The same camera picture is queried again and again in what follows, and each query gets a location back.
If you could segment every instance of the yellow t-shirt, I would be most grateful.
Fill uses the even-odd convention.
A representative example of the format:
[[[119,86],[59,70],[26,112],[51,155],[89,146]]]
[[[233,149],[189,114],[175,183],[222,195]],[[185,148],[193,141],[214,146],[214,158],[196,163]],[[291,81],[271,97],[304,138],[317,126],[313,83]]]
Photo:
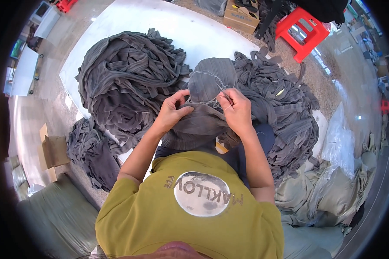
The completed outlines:
[[[118,180],[98,214],[99,245],[114,256],[183,241],[214,259],[282,259],[281,215],[257,202],[223,159],[199,151],[157,158],[137,188]]]

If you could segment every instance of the dark blue pants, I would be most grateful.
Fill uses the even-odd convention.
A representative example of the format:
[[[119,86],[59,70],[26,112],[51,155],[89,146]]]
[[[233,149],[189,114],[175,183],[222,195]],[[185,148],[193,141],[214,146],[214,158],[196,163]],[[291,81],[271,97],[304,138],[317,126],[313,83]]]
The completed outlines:
[[[258,139],[261,143],[262,149],[264,150],[265,154],[267,154],[271,150],[275,142],[273,128],[268,124],[260,124],[255,127],[255,131],[258,135]],[[227,153],[223,155],[219,154],[218,151],[216,151],[215,145],[216,141],[213,140],[191,151],[203,151],[222,158],[233,168],[233,170],[235,170],[235,172],[239,176],[239,179],[241,179],[244,182],[245,186],[249,189],[249,182],[246,178],[246,158],[244,145],[240,143],[239,145],[230,149]],[[157,147],[154,158],[163,158],[181,152],[184,151],[159,146]]]

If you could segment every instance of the shirt print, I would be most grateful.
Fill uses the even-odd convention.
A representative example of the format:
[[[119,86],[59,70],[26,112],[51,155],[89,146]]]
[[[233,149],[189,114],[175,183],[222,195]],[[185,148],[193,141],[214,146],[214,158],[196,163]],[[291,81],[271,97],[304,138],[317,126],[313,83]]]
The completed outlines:
[[[179,206],[188,214],[197,217],[213,217],[222,213],[230,203],[243,204],[244,195],[236,198],[226,182],[219,177],[200,172],[186,172],[174,182],[169,176],[164,184],[172,188]]]

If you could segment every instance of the moon graphic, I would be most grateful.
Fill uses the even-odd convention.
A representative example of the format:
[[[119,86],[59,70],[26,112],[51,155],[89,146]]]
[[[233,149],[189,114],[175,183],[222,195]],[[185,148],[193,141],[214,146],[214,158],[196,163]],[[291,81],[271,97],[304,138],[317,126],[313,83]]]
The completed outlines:
[[[213,217],[222,213],[230,200],[228,185],[220,178],[199,172],[179,176],[174,196],[180,207],[197,217]]]

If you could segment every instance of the open cardboard box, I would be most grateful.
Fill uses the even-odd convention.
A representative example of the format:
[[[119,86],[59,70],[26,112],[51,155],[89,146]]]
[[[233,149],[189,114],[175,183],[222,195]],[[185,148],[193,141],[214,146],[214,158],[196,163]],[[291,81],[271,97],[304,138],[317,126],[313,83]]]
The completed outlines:
[[[42,144],[37,147],[37,150],[41,169],[48,172],[52,182],[56,182],[55,167],[70,162],[66,155],[66,138],[65,136],[49,136],[46,123],[39,130],[39,134]]]
[[[258,9],[258,3],[251,3]],[[223,24],[253,34],[259,24],[259,11],[251,15],[245,7],[237,6],[234,0],[228,0]]]

